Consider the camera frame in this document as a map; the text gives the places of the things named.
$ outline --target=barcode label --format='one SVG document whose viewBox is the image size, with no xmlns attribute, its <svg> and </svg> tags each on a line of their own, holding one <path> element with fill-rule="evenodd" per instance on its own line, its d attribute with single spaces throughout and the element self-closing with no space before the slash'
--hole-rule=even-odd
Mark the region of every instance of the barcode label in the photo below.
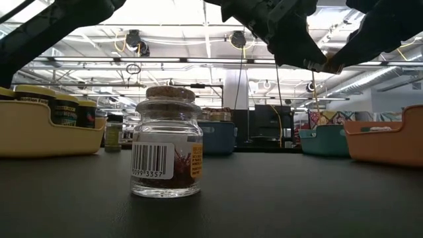
<svg viewBox="0 0 423 238">
<path fill-rule="evenodd" d="M 174 145 L 172 143 L 134 142 L 131 175 L 143 179 L 173 178 Z"/>
</svg>

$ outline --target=dark table surface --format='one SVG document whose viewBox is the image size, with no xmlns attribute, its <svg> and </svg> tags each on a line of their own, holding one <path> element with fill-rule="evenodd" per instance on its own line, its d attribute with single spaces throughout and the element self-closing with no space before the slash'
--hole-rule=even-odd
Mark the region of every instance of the dark table surface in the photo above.
<svg viewBox="0 0 423 238">
<path fill-rule="evenodd" d="M 0 237 L 423 237 L 423 173 L 290 154 L 206 157 L 201 193 L 130 194 L 130 151 L 0 160 Z"/>
</svg>

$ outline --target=blue bin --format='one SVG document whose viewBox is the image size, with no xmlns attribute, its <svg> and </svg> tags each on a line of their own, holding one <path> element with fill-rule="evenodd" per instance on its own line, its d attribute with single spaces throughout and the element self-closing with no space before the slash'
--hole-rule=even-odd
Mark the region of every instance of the blue bin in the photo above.
<svg viewBox="0 0 423 238">
<path fill-rule="evenodd" d="M 317 126 L 316 130 L 300 130 L 303 152 L 328 157 L 350 157 L 344 126 Z"/>
<path fill-rule="evenodd" d="M 235 147 L 237 129 L 232 122 L 199 122 L 205 155 L 228 155 Z"/>
</svg>

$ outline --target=glass jar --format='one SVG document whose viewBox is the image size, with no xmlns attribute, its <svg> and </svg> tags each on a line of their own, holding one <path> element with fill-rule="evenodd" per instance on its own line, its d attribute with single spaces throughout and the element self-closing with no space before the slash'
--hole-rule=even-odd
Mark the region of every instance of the glass jar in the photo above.
<svg viewBox="0 0 423 238">
<path fill-rule="evenodd" d="M 137 105 L 140 123 L 134 128 L 131 191 L 138 196 L 178 198 L 200 191 L 202 111 L 195 94 L 170 86 L 147 90 Z"/>
<path fill-rule="evenodd" d="M 104 133 L 104 151 L 120 152 L 122 150 L 122 129 L 124 117 L 119 115 L 108 115 L 106 131 Z"/>
</svg>

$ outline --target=plastic tray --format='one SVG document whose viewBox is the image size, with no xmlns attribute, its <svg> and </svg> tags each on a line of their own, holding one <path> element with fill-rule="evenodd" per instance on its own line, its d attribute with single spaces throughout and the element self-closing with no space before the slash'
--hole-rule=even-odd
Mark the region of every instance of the plastic tray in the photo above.
<svg viewBox="0 0 423 238">
<path fill-rule="evenodd" d="M 350 155 L 358 161 L 423 167 L 422 123 L 423 105 L 406 108 L 403 122 L 346 122 L 344 127 Z M 393 130 L 368 130 L 385 126 Z"/>
<path fill-rule="evenodd" d="M 100 149 L 105 118 L 96 129 L 52 123 L 50 109 L 37 102 L 0 100 L 0 157 L 89 155 Z"/>
<path fill-rule="evenodd" d="M 232 122 L 198 122 L 203 130 L 203 153 L 228 155 L 235 147 L 237 129 Z"/>
<path fill-rule="evenodd" d="M 316 130 L 300 130 L 303 152 L 327 157 L 349 157 L 344 127 L 341 125 L 317 126 Z"/>
</svg>

